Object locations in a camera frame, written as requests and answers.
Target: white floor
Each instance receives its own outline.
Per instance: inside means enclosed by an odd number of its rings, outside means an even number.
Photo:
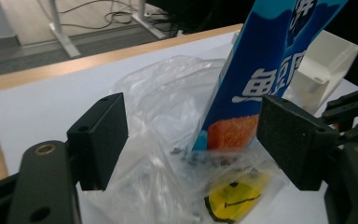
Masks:
[[[55,36],[48,27],[48,24],[51,23],[48,19],[48,16],[51,17],[48,0],[0,0],[0,3],[23,46],[55,40]],[[132,20],[131,15],[128,14],[138,9],[137,0],[56,0],[56,5],[60,12],[79,7],[66,13],[60,13],[61,23],[94,28],[108,24],[104,16],[109,12],[120,12],[120,15],[115,16],[115,22],[103,29],[63,26],[62,29],[68,36],[137,25],[136,21]],[[146,4],[146,11],[151,14],[161,14],[157,7],[148,4]]]

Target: clear plastic wrap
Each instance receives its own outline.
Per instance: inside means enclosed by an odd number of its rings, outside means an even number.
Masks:
[[[228,153],[186,150],[224,63],[177,56],[129,74],[112,88],[111,93],[124,92],[130,137],[107,190],[87,192],[87,198],[113,223],[233,223],[285,184],[256,140]],[[235,202],[223,202],[221,192],[239,187],[229,193]],[[236,208],[227,215],[216,200]]]

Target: black cable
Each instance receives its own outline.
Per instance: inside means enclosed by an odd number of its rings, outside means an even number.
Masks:
[[[113,3],[119,3],[119,4],[121,4],[121,5],[124,5],[125,7],[129,7],[129,8],[131,8],[131,9],[135,9],[135,8],[133,8],[131,5],[128,5],[128,4],[123,3],[123,2],[120,2],[120,1],[115,1],[115,0],[95,0],[95,1],[91,1],[91,2],[88,2],[88,3],[82,4],[82,5],[79,5],[79,6],[77,6],[77,7],[73,7],[73,8],[67,9],[67,10],[65,10],[65,11],[61,11],[61,12],[59,12],[59,13],[61,13],[61,14],[68,13],[68,12],[73,11],[73,10],[76,10],[76,9],[78,9],[78,8],[80,8],[80,7],[84,7],[84,6],[87,6],[87,5],[89,5],[89,4],[93,4],[93,3],[97,3],[97,2],[112,2],[112,5],[113,5]]]
[[[96,3],[96,2],[103,2],[103,1],[107,1],[107,2],[111,2],[111,6],[110,6],[110,12],[105,14],[103,16],[104,20],[106,22],[108,22],[106,25],[104,26],[101,26],[101,27],[91,27],[91,26],[83,26],[83,25],[77,25],[77,24],[71,24],[71,23],[62,23],[61,26],[72,26],[72,27],[79,27],[79,28],[84,28],[84,29],[91,29],[91,30],[101,30],[103,28],[106,28],[108,26],[110,26],[111,24],[113,23],[119,23],[119,24],[129,24],[132,22],[132,16],[131,16],[131,12],[125,12],[125,11],[122,11],[122,10],[125,10],[127,8],[130,9],[130,11],[132,11],[134,8],[131,6],[131,5],[128,5],[128,4],[125,4],[123,2],[120,2],[120,1],[112,1],[112,0],[97,0],[97,1],[92,1],[92,2],[88,2],[86,4],[82,4],[80,6],[77,6],[77,7],[73,7],[71,9],[68,9],[68,10],[65,10],[63,12],[61,12],[62,14],[63,13],[68,13],[70,11],[73,11],[75,9],[78,9],[80,7],[83,7],[83,6],[86,6],[86,5],[89,5],[89,4],[92,4],[92,3]],[[121,5],[124,5],[125,7],[122,8],[120,11],[118,12],[113,12],[113,5],[114,3],[120,3]],[[123,16],[123,15],[129,15],[130,18],[127,20],[127,21],[118,21],[116,20],[116,17],[117,16]]]
[[[39,3],[39,6],[42,8],[43,10],[43,13],[45,14],[45,16],[51,20],[51,17],[49,16],[49,14],[46,12],[46,9],[43,7],[43,5],[40,3],[39,0],[37,0],[37,2]],[[133,10],[137,10],[136,8],[134,8],[131,4],[131,1],[130,1],[130,4],[126,4],[126,3],[123,3],[121,1],[116,1],[116,0],[94,0],[94,1],[91,1],[91,2],[88,2],[88,3],[85,3],[85,4],[82,4],[82,5],[79,5],[77,7],[72,7],[70,9],[67,9],[65,11],[61,11],[59,12],[59,14],[65,14],[65,13],[68,13],[68,12],[71,12],[71,11],[74,11],[80,7],[84,7],[84,6],[87,6],[87,5],[90,5],[90,4],[94,4],[94,3],[98,3],[98,2],[111,2],[111,6],[110,6],[110,12],[105,14],[103,16],[104,20],[107,22],[106,25],[104,26],[101,26],[101,27],[91,27],[91,26],[83,26],[83,25],[78,25],[78,24],[72,24],[72,23],[61,23],[61,26],[72,26],[72,27],[79,27],[79,28],[83,28],[83,29],[91,29],[91,30],[101,30],[103,28],[106,28],[108,26],[110,26],[111,24],[113,23],[119,23],[119,24],[129,24],[132,22],[132,12]],[[114,6],[114,3],[118,3],[118,4],[121,4],[123,6],[125,6],[124,8],[122,8],[120,11],[117,11],[117,12],[114,12],[113,11],[113,6]],[[123,10],[125,9],[129,9],[130,12],[125,12]],[[127,20],[127,21],[118,21],[116,19],[116,17],[120,17],[120,16],[125,16],[125,15],[129,15],[130,18]],[[168,13],[153,13],[151,14],[151,16],[158,16],[158,15],[161,15],[161,16],[169,16]],[[161,32],[175,32],[175,34],[178,33],[179,31],[179,25],[177,25],[177,29],[169,29],[169,30],[163,30],[163,29],[160,29],[156,26],[156,24],[161,24],[161,23],[172,23],[171,20],[168,20],[168,19],[160,19],[160,20],[151,20],[152,24],[158,29],[160,30]]]

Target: blue snack package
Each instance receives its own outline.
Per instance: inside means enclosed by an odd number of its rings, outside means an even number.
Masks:
[[[346,2],[256,0],[193,150],[245,147],[255,136],[262,95],[284,94],[310,42]]]

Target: yellow sticker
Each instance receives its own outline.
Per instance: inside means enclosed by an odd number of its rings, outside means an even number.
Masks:
[[[218,190],[211,189],[205,205],[214,221],[234,223],[246,215],[260,198],[269,176],[247,175]]]

